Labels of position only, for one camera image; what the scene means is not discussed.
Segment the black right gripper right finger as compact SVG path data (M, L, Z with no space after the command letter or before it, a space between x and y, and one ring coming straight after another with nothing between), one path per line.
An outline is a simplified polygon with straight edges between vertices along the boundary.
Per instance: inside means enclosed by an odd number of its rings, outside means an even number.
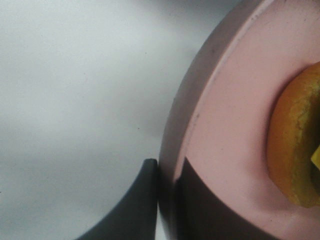
M184 160L175 197L179 240L274 240L224 204Z

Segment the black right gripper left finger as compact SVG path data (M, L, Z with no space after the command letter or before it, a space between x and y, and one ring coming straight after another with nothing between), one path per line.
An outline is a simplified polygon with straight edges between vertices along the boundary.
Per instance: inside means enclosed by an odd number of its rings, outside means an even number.
M79 240L153 240L156 233L158 163L146 159L118 204Z

